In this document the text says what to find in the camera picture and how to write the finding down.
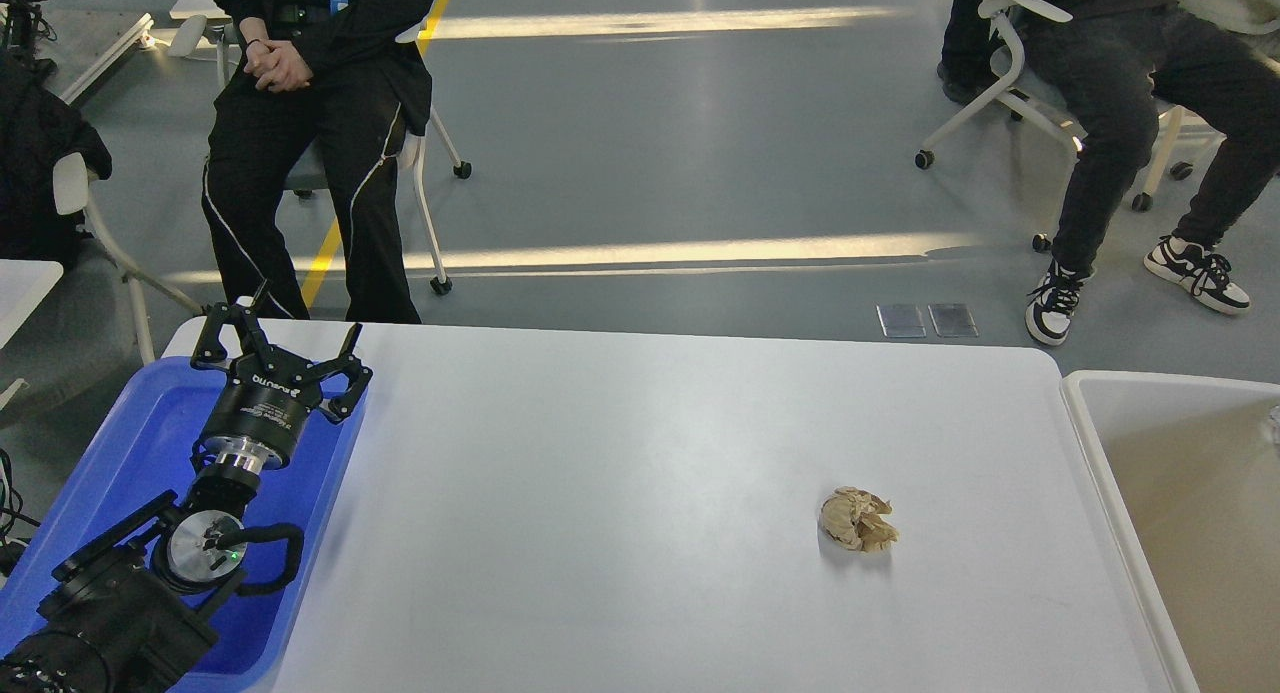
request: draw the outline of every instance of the crumpled paper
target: crumpled paper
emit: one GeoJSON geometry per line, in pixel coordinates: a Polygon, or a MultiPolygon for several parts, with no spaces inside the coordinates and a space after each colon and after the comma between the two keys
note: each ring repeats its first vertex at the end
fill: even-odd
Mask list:
{"type": "Polygon", "coordinates": [[[893,511],[887,501],[860,488],[836,488],[822,505],[822,529],[850,551],[883,551],[897,541],[897,529],[882,515],[893,511]]]}

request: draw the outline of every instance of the blue tray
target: blue tray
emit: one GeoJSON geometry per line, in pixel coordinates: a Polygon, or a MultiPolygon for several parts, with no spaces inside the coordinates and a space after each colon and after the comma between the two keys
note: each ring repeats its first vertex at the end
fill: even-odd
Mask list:
{"type": "MultiPolygon", "coordinates": [[[[187,359],[178,357],[147,365],[129,380],[9,583],[0,589],[0,655],[45,625],[36,606],[56,585],[50,576],[55,566],[165,489],[173,489],[182,501],[195,480],[188,461],[191,444],[225,383],[224,374],[193,370],[187,359]]],[[[330,383],[337,392],[346,379],[330,383]]],[[[298,578],[270,596],[229,598],[211,620],[221,639],[170,690],[237,693],[279,660],[362,419],[364,405],[342,425],[312,412],[289,466],[262,473],[262,487],[248,506],[244,524],[293,523],[302,528],[306,546],[298,578]]],[[[283,564],[283,542],[250,546],[244,557],[247,580],[271,580],[283,564]]],[[[201,598],[188,598],[187,603],[201,598]]]]}

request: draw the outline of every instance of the jeans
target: jeans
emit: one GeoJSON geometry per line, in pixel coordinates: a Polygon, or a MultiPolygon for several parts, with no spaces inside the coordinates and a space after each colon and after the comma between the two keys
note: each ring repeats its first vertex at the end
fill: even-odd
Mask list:
{"type": "Polygon", "coordinates": [[[1149,163],[1153,96],[1226,135],[1174,236],[1212,249],[1280,169],[1280,65],[1211,23],[1160,8],[1036,20],[1024,35],[1028,64],[1088,133],[1053,237],[1062,268],[1092,270],[1112,213],[1149,163]]]}

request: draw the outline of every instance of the hands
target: hands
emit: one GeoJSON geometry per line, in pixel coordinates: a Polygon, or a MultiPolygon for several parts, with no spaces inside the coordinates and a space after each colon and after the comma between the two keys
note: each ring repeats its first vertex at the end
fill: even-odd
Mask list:
{"type": "Polygon", "coordinates": [[[292,41],[259,38],[244,49],[244,73],[257,78],[260,91],[284,94],[311,86],[311,67],[292,41]]]}

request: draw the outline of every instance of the yellow floor line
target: yellow floor line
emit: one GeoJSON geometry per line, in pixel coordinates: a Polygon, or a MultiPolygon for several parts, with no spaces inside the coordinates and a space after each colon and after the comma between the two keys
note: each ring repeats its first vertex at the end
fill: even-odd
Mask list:
{"type": "MultiPolygon", "coordinates": [[[[435,0],[431,6],[431,14],[426,17],[426,26],[422,27],[422,32],[417,35],[417,50],[426,55],[426,46],[431,42],[431,36],[435,33],[435,27],[439,24],[440,18],[444,15],[444,9],[449,5],[449,0],[435,0]]],[[[302,279],[302,302],[310,309],[311,304],[315,302],[316,296],[320,295],[320,286],[324,283],[325,275],[329,273],[329,268],[333,265],[334,256],[338,255],[338,247],[342,245],[342,234],[338,232],[338,222],[334,220],[333,225],[329,227],[329,232],[325,233],[324,242],[320,243],[320,250],[316,251],[315,260],[311,263],[311,268],[307,269],[307,277],[302,279]]]]}

